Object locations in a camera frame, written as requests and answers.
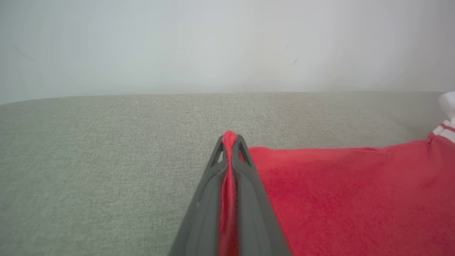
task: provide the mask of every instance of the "red fabric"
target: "red fabric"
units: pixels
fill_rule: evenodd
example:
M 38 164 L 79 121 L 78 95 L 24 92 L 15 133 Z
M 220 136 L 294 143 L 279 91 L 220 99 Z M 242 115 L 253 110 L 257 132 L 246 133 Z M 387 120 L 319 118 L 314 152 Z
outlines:
M 294 255 L 455 255 L 455 144 L 250 153 Z
M 238 255 L 237 228 L 237 185 L 232 171 L 232 147 L 237 134 L 227 131 L 223 136 L 223 144 L 227 155 L 227 173 L 221 189 L 221 216 L 218 244 L 218 256 Z

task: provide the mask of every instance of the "white stripe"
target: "white stripe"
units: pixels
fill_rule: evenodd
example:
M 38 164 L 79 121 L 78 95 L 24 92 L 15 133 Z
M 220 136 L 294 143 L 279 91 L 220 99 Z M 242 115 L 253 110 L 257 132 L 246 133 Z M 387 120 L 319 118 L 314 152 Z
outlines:
M 442 128 L 442 126 L 438 126 L 436 127 L 436 129 L 433 130 L 433 134 L 439 135 L 439 133 L 441 133 L 442 131 L 444 131 L 444 128 Z
M 441 133 L 439 133 L 439 136 L 446 137 L 448 138 L 451 142 L 455 143 L 455 132 L 450 131 L 448 129 L 444 129 Z

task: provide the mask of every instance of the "gray fabric surface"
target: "gray fabric surface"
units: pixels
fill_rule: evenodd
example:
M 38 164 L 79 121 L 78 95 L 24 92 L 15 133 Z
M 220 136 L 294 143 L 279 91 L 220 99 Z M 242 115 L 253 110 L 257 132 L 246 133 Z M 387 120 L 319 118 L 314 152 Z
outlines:
M 439 92 L 68 97 L 0 106 L 0 255 L 166 255 L 216 140 L 383 147 L 445 119 Z

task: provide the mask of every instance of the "garment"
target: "garment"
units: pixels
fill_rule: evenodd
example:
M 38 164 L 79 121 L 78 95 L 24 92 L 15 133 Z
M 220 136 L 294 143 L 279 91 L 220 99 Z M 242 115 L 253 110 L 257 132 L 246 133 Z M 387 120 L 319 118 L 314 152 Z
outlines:
M 386 148 L 250 148 L 292 253 L 455 255 L 453 96 L 440 99 L 450 121 L 427 140 Z

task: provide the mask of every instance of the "white wall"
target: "white wall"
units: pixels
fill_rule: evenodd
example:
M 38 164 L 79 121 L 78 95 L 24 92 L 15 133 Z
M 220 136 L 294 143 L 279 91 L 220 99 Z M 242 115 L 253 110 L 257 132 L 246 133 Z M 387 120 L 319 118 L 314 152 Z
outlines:
M 455 90 L 455 1 L 0 0 L 0 103 L 325 90 Z

